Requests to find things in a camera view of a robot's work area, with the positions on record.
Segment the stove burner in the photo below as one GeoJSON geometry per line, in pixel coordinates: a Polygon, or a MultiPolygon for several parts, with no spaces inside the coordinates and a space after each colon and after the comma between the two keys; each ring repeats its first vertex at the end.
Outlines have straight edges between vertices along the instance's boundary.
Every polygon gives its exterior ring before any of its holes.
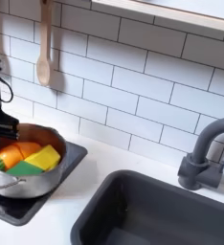
{"type": "MultiPolygon", "coordinates": [[[[85,148],[67,143],[67,157],[70,159],[70,162],[64,167],[60,184],[76,168],[86,154],[87,150],[85,148]]],[[[27,224],[51,197],[54,191],[55,189],[46,195],[32,199],[10,199],[0,195],[0,219],[14,226],[27,224]]]]}

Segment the white shelf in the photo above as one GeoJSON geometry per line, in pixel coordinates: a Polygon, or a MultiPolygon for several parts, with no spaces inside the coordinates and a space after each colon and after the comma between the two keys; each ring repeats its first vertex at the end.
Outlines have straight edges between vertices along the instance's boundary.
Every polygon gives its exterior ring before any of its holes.
{"type": "Polygon", "coordinates": [[[171,5],[170,7],[163,7],[159,5],[153,5],[153,4],[143,3],[143,2],[133,1],[133,0],[92,0],[92,1],[107,6],[147,13],[150,15],[161,16],[169,19],[179,20],[190,24],[195,24],[199,26],[204,26],[204,27],[224,31],[224,18],[205,15],[203,13],[177,10],[173,8],[173,5],[171,5]]]}

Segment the sink basin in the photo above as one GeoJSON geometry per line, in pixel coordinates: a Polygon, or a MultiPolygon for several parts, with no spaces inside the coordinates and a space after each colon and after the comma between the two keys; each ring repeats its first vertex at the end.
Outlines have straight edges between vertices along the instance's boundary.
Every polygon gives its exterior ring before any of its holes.
{"type": "Polygon", "coordinates": [[[224,245],[224,204],[133,171],[110,174],[72,245],[224,245]]]}

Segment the wooden spatula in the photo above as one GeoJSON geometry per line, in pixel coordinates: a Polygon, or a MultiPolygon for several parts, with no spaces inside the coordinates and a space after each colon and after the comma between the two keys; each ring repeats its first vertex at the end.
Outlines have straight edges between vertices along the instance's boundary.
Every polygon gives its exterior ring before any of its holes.
{"type": "Polygon", "coordinates": [[[40,0],[40,4],[40,57],[37,61],[37,76],[39,82],[47,86],[51,77],[50,50],[53,0],[40,0]]]}

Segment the gray faucet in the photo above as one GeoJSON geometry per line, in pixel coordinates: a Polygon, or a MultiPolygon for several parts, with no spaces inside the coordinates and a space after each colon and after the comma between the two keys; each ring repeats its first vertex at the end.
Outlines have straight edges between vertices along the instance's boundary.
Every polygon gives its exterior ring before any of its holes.
{"type": "Polygon", "coordinates": [[[179,167],[179,184],[190,190],[198,190],[202,185],[218,188],[222,175],[224,162],[219,166],[211,165],[206,156],[212,141],[224,133],[224,119],[209,124],[200,134],[193,153],[183,158],[179,167]]]}

